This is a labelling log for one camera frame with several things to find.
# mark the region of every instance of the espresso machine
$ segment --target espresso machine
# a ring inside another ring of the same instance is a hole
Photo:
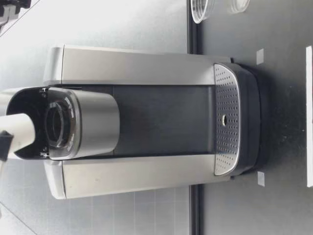
[[[57,199],[229,180],[260,145],[255,76],[230,58],[62,45],[42,87],[0,93],[0,116],[26,114]]]

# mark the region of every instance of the dark gray surface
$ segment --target dark gray surface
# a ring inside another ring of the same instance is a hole
[[[120,110],[115,155],[201,154],[208,149],[207,86],[114,86]]]
[[[252,67],[270,91],[270,134],[262,146],[268,163],[260,169],[265,188],[257,185],[256,172],[206,185],[205,235],[312,234],[305,139],[305,48],[313,44],[312,9],[308,0],[251,0],[245,13],[216,15],[202,24],[204,54]],[[256,51],[262,48],[265,62],[257,66]]]
[[[42,85],[58,44],[186,53],[186,34],[184,0],[40,0],[0,37],[0,89]],[[39,235],[187,235],[188,195],[183,187],[56,200],[34,161],[9,160],[0,178],[0,201]]]

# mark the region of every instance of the clear plastic cup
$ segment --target clear plastic cup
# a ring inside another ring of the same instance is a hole
[[[192,18],[199,24],[214,14],[237,14],[244,12],[250,0],[191,0]]]

